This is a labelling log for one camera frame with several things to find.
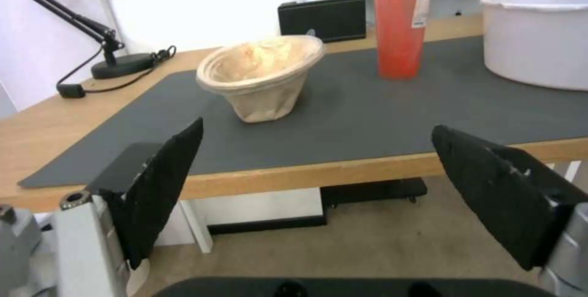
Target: wooden table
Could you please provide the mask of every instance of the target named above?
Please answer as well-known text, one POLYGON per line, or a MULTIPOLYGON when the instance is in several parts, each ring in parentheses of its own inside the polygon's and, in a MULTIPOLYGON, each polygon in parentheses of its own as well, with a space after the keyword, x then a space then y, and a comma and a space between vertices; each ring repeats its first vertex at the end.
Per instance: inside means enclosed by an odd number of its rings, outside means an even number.
MULTIPOLYGON (((482 34, 480 16, 452 17, 430 21, 426 41, 482 34)), ((328 44, 329 52, 375 47, 373 32, 366 39, 328 44)), ((123 90, 90 94, 82 100, 54 96, 0 122, 0 203, 26 207, 34 212, 57 208, 59 199, 83 186, 24 190, 17 182, 31 175, 105 120, 138 98, 170 73, 196 69, 212 50, 182 52, 154 73, 123 90)), ((85 87, 103 88, 121 84, 133 76, 106 81, 90 80, 85 87)), ((553 140, 517 145, 545 162, 567 162, 588 157, 588 138, 553 140)), ((441 174, 435 153, 377 159, 320 163, 296 167, 194 175, 187 178, 182 199, 239 195, 413 178, 441 174)))

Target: gray desk mat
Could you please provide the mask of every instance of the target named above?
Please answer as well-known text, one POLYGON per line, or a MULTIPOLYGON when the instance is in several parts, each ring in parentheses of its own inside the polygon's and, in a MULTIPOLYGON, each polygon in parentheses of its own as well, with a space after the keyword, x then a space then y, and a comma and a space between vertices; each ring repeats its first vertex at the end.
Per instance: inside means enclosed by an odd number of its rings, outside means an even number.
POLYGON ((175 73, 20 184, 87 184, 134 142, 164 142, 197 117, 204 139, 190 173, 209 174, 432 152, 446 124, 500 144, 588 136, 588 93, 498 77, 481 37, 430 42, 418 77, 378 77, 376 51, 326 55, 290 115, 242 123, 194 71, 175 73))

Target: black lamp arm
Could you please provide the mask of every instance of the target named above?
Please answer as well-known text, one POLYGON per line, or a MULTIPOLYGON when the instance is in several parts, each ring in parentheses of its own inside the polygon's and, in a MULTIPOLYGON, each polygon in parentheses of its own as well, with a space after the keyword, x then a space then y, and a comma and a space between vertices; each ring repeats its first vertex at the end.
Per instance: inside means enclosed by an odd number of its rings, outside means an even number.
POLYGON ((63 4, 60 4, 56 0, 34 0, 45 9, 53 12, 61 19, 76 27, 80 31, 86 33, 92 39, 96 40, 104 48, 104 55, 109 65, 116 63, 114 52, 116 50, 124 48, 124 44, 116 40, 116 31, 109 27, 102 25, 92 19, 86 18, 82 15, 71 11, 63 4))

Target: desk lamp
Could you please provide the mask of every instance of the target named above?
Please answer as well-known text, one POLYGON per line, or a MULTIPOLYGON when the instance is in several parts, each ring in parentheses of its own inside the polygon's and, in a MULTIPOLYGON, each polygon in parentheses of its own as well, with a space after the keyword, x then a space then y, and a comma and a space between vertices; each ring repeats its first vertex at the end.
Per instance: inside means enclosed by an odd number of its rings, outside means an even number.
POLYGON ((104 52, 105 61, 97 63, 92 66, 92 77, 95 79, 110 79, 137 73, 139 71, 153 69, 158 63, 169 59, 175 53, 175 47, 171 46, 168 50, 161 50, 157 54, 133 54, 115 57, 114 52, 124 48, 124 44, 116 40, 116 31, 101 23, 88 19, 82 15, 69 10, 56 0, 34 0, 45 9, 51 11, 61 19, 76 27, 92 39, 100 44, 100 50, 90 59, 82 63, 79 67, 68 73, 63 79, 57 83, 57 91, 65 98, 80 98, 84 97, 86 93, 90 92, 105 92, 114 90, 108 88, 105 90, 84 90, 81 85, 61 85, 61 82, 70 77, 82 66, 90 62, 101 51, 104 52))

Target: label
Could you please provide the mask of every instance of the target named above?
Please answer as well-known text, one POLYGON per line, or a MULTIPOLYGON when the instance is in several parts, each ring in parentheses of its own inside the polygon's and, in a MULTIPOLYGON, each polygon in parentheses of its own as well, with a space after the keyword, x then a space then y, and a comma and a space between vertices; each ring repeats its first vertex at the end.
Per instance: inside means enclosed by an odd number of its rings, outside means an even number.
POLYGON ((423 28, 427 23, 431 0, 416 0, 412 15, 412 28, 423 28))

